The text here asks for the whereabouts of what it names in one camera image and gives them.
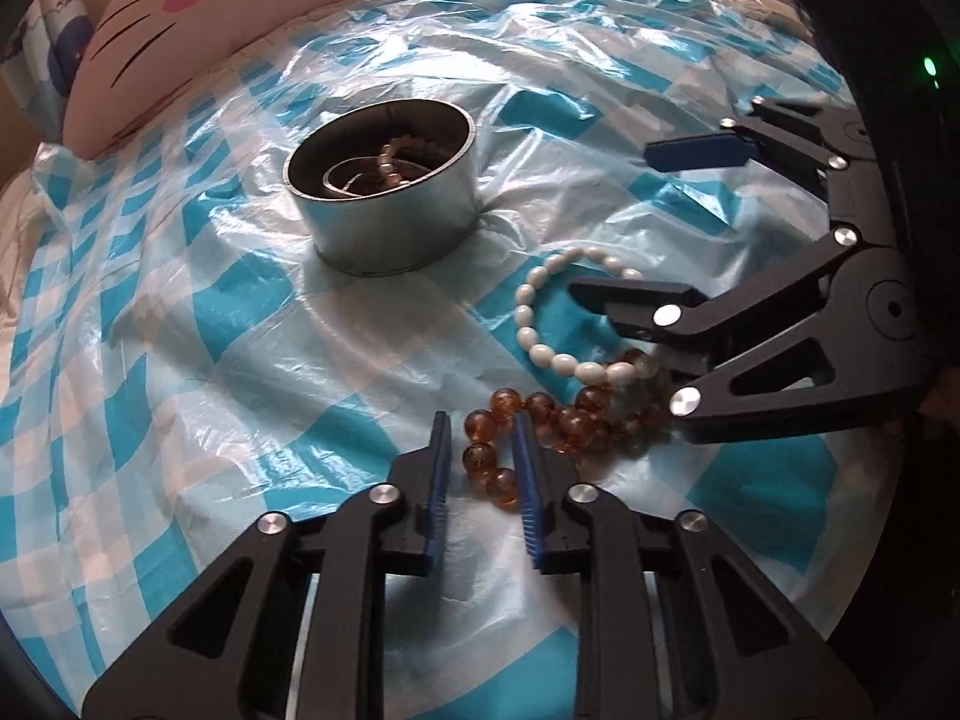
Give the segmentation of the round silver metal tin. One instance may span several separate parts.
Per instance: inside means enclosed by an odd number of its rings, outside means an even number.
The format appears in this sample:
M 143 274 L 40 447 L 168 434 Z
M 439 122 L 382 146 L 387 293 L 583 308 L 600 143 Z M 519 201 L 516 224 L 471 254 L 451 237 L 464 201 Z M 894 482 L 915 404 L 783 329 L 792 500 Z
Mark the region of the round silver metal tin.
M 464 242 L 482 204 L 477 124 L 462 107 L 395 99 L 350 110 L 291 151 L 283 183 L 327 265 L 357 277 L 418 270 Z

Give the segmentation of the blue checkered plastic sheet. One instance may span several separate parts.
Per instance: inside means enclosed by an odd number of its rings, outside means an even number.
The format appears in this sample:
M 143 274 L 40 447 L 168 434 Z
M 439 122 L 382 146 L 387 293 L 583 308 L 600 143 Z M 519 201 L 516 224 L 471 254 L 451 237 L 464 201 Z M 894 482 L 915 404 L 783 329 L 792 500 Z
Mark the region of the blue checkered plastic sheet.
M 483 211 L 441 262 L 327 268 L 281 182 L 348 110 L 477 122 Z M 2 611 L 67 706 L 263 512 L 327 514 L 436 411 L 576 383 L 517 346 L 527 272 L 595 245 L 718 294 L 827 231 L 760 166 L 661 176 L 652 140 L 755 98 L 848 104 L 809 44 L 724 0 L 363 0 L 298 20 L 116 153 L 44 146 L 50 220 L 2 371 Z

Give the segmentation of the white quilt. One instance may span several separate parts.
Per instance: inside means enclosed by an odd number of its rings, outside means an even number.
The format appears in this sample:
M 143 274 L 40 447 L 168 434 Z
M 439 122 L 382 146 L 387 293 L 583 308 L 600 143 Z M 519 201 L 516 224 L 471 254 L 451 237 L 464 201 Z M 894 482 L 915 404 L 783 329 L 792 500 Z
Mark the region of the white quilt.
M 2 371 L 7 372 L 21 304 L 25 300 L 26 278 L 50 220 L 49 197 L 34 185 L 28 171 L 21 171 L 3 188 L 0 211 Z

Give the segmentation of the pink cat face pillow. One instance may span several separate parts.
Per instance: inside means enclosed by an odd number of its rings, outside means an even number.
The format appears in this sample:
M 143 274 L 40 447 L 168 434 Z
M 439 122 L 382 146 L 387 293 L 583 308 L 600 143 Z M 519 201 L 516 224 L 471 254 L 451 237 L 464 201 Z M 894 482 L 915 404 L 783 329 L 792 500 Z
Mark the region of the pink cat face pillow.
M 91 160 L 184 85 L 286 21 L 348 0 L 110 0 L 83 54 L 62 143 Z

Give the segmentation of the left whale print curtain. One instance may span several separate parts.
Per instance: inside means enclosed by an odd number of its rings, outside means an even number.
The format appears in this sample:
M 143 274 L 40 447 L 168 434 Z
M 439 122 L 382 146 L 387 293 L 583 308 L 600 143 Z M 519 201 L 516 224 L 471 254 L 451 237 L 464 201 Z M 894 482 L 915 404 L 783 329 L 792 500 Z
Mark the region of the left whale print curtain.
M 71 87 L 93 32 L 83 0 L 32 0 L 3 47 L 3 82 L 46 142 L 62 140 Z

